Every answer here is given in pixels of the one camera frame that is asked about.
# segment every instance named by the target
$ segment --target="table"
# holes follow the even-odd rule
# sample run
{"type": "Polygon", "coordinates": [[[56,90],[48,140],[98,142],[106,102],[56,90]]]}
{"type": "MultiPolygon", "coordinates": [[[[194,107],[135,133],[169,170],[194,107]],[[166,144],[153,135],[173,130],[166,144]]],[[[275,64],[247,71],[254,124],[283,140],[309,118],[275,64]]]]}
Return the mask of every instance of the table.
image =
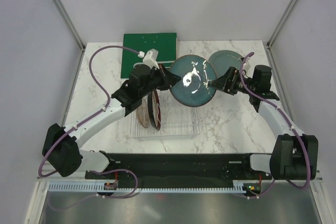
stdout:
{"type": "MultiPolygon", "coordinates": [[[[79,70],[66,123],[85,116],[104,103],[106,97],[92,80],[89,59],[99,48],[122,45],[122,42],[88,43],[79,70]]],[[[179,41],[178,57],[196,54],[208,59],[219,50],[232,50],[251,57],[248,76],[255,65],[268,65],[262,41],[179,41]]],[[[95,76],[112,94],[124,81],[120,79],[121,49],[106,49],[98,53],[92,63],[95,76]]],[[[272,80],[272,91],[276,92],[272,80]]],[[[131,137],[131,116],[112,123],[97,133],[83,147],[84,150],[103,150],[108,153],[271,153],[275,137],[264,119],[248,101],[248,95],[216,92],[214,98],[199,108],[201,132],[183,139],[139,140],[131,137]]]]}

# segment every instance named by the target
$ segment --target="plate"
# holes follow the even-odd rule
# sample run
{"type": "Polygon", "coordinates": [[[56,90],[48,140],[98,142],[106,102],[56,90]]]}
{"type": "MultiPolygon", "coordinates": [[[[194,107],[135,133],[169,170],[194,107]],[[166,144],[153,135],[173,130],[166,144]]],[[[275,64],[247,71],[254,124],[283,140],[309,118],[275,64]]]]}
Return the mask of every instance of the plate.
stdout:
{"type": "Polygon", "coordinates": [[[230,50],[221,50],[212,54],[209,63],[214,67],[218,77],[223,76],[229,67],[240,69],[242,56],[230,50]]]}
{"type": "Polygon", "coordinates": [[[208,83],[217,79],[217,76],[206,59],[198,55],[182,56],[174,61],[170,72],[182,78],[170,89],[179,103],[189,107],[199,107],[214,97],[216,89],[208,83]]]}

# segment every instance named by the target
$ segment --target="teal plate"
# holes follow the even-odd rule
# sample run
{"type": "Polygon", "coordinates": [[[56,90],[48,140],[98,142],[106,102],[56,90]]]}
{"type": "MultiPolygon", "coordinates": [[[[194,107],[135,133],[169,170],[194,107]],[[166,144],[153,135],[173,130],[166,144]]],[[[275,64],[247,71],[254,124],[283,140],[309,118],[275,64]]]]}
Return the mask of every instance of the teal plate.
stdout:
{"type": "Polygon", "coordinates": [[[170,89],[179,103],[189,107],[199,107],[214,97],[216,89],[208,83],[217,79],[216,72],[204,58],[197,55],[182,56],[174,61],[170,72],[182,78],[170,89]]]}
{"type": "Polygon", "coordinates": [[[240,69],[242,56],[230,50],[221,50],[212,54],[209,63],[214,67],[218,77],[223,76],[229,67],[240,69]]]}

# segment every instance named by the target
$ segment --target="metal frame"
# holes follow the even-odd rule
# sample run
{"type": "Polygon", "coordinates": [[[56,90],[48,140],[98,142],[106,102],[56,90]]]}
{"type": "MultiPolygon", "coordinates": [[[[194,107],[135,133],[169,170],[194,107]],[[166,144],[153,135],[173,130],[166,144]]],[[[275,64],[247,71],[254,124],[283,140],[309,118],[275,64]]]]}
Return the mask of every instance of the metal frame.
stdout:
{"type": "MultiPolygon", "coordinates": [[[[72,88],[71,88],[71,93],[69,95],[69,100],[66,106],[66,110],[64,113],[64,117],[62,119],[62,122],[64,123],[68,114],[68,110],[70,107],[70,102],[72,99],[72,95],[75,89],[75,85],[76,85],[76,81],[78,78],[78,74],[79,74],[79,70],[80,70],[80,66],[83,60],[83,56],[84,56],[84,52],[85,52],[85,45],[83,44],[83,41],[81,40],[77,30],[75,29],[68,13],[66,12],[63,4],[61,3],[60,0],[53,0],[53,2],[56,5],[56,8],[58,9],[60,15],[62,16],[62,18],[64,19],[66,25],[68,26],[68,28],[70,29],[74,39],[76,40],[76,43],[78,44],[79,48],[82,51],[81,54],[81,58],[79,61],[79,65],[76,71],[76,75],[75,75],[75,79],[74,82],[72,84],[72,88]]],[[[276,84],[276,88],[278,91],[278,94],[281,98],[282,101],[282,105],[284,107],[284,110],[287,112],[287,114],[294,120],[294,114],[292,112],[291,106],[288,102],[288,98],[286,95],[286,91],[281,83],[281,77],[279,75],[279,71],[277,69],[277,64],[276,64],[276,59],[274,54],[272,53],[272,45],[274,44],[275,40],[277,39],[279,33],[281,32],[284,24],[286,23],[287,19],[289,18],[291,12],[293,11],[295,5],[297,4],[298,0],[290,0],[285,12],[283,13],[280,21],[278,22],[272,36],[270,37],[268,42],[263,41],[264,43],[264,48],[265,48],[265,52],[269,61],[270,66],[272,67],[272,71],[273,71],[273,77],[275,80],[275,84],[276,84]]],[[[51,169],[52,167],[49,167],[48,165],[45,165],[44,170],[48,170],[51,169]]],[[[29,208],[28,208],[28,212],[25,218],[25,224],[29,224],[29,223],[38,223],[40,216],[42,214],[42,210],[43,210],[43,205],[44,202],[46,200],[46,194],[49,188],[49,184],[50,183],[66,183],[66,182],[78,182],[78,183],[93,183],[93,181],[95,180],[85,180],[85,182],[83,182],[84,179],[84,173],[74,173],[71,176],[67,177],[67,178],[61,178],[59,176],[50,176],[49,178],[45,178],[45,179],[38,179],[38,181],[36,182],[35,188],[34,188],[34,193],[33,196],[31,198],[30,204],[29,204],[29,208]]],[[[314,181],[312,181],[311,183],[311,189],[314,195],[314,200],[318,209],[318,212],[320,214],[321,217],[321,221],[322,223],[327,223],[327,224],[332,224],[332,223],[336,223],[336,218],[335,215],[333,213],[333,210],[330,208],[331,204],[330,204],[330,199],[329,196],[327,195],[327,190],[325,187],[325,184],[323,183],[322,177],[318,171],[317,173],[317,177],[314,181]]]]}

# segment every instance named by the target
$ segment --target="wall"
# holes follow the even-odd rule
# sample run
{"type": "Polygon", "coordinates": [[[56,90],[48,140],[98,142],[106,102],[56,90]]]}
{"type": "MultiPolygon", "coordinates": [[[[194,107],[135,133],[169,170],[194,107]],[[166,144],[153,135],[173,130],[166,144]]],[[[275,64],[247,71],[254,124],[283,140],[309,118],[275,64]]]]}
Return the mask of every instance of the wall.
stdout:
{"type": "Polygon", "coordinates": [[[268,40],[290,0],[61,0],[87,42],[176,31],[179,40],[268,40]]]}
{"type": "Polygon", "coordinates": [[[336,0],[299,0],[273,52],[296,123],[319,140],[319,166],[336,210],[336,0]]]}
{"type": "Polygon", "coordinates": [[[51,0],[0,0],[0,222],[22,223],[80,50],[51,0]]]}

